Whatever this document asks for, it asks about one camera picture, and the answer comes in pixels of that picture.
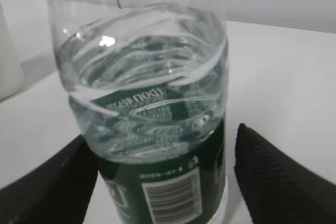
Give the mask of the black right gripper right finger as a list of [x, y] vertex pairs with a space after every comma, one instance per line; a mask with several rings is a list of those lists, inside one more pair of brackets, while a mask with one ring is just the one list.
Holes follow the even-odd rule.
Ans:
[[243, 123], [234, 172], [253, 223], [335, 223], [335, 184]]

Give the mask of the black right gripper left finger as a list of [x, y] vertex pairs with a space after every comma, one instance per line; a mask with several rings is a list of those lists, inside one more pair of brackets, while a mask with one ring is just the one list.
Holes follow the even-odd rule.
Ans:
[[79, 135], [1, 189], [1, 223], [83, 223], [97, 177], [94, 156]]

